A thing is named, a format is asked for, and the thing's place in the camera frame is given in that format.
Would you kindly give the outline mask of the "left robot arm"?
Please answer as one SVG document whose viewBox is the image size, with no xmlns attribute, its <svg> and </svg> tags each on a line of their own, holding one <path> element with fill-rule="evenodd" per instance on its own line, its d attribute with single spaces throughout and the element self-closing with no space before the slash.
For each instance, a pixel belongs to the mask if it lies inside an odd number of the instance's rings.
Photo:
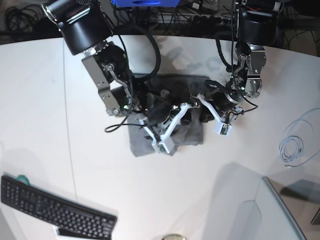
<svg viewBox="0 0 320 240">
<path fill-rule="evenodd" d="M 233 121 L 246 113 L 240 103 L 260 96 L 265 47 L 276 40 L 277 18 L 283 7 L 279 0 L 232 1 L 231 29 L 215 35 L 218 55 L 230 79 L 225 85 L 208 79 L 204 82 L 208 94 L 196 96 L 215 120 L 215 133 L 229 135 Z"/>
</svg>

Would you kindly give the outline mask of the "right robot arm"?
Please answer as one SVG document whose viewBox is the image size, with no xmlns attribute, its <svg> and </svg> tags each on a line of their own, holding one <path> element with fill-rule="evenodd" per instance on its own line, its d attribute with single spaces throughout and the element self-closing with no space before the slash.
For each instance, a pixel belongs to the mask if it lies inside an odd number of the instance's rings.
<svg viewBox="0 0 320 240">
<path fill-rule="evenodd" d="M 106 133 L 127 126 L 131 151 L 137 157 L 151 152 L 173 155 L 180 146 L 203 143 L 199 105 L 188 98 L 186 86 L 173 88 L 179 79 L 165 78 L 160 85 L 161 53 L 146 29 L 133 23 L 113 26 L 98 0 L 48 0 L 41 7 L 70 53 L 83 55 L 82 64 L 106 112 L 121 118 L 120 123 L 107 127 Z M 155 54 L 149 73 L 134 74 L 125 44 L 109 41 L 123 30 L 134 30 L 148 39 Z"/>
</svg>

